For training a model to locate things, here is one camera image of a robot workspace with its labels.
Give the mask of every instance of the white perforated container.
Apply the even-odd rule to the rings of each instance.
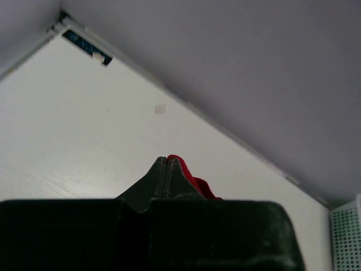
[[[330,216],[335,271],[361,271],[361,194]]]

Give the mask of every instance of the red cloth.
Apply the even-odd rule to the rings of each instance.
[[[180,162],[180,166],[182,167],[184,176],[187,180],[201,193],[206,199],[221,199],[213,195],[212,191],[210,191],[209,185],[206,181],[193,177],[189,169],[187,168],[186,162],[179,157],[178,155],[171,154],[167,157],[167,161],[173,158],[178,158]]]

